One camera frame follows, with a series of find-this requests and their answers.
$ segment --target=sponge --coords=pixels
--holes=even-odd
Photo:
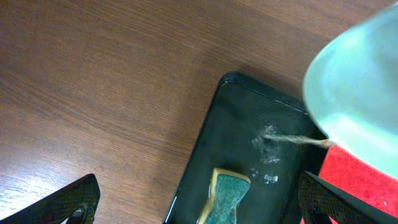
[[[214,168],[210,195],[200,214],[198,224],[235,224],[236,207],[249,188],[249,177]]]

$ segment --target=wooden table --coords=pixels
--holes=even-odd
[[[92,172],[96,223],[160,223],[224,73],[300,97],[317,52],[393,2],[3,1],[0,219]]]

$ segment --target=green sponge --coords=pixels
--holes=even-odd
[[[214,168],[209,199],[200,214],[198,224],[235,224],[236,207],[249,188],[249,177]]]

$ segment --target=yellow sponge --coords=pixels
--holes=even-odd
[[[214,168],[210,196],[200,214],[198,224],[235,224],[236,207],[249,188],[249,177]]]

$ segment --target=black plastic object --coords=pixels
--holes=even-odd
[[[214,167],[251,179],[238,223],[300,223],[300,174],[317,174],[327,151],[266,140],[264,132],[324,138],[299,100],[241,73],[223,76],[164,223],[196,223]]]
[[[0,221],[8,223],[67,224],[94,222],[100,188],[94,174],[88,174],[27,208]]]
[[[397,218],[368,205],[309,172],[301,175],[298,200],[306,224],[332,224],[329,217],[338,223],[398,223]]]

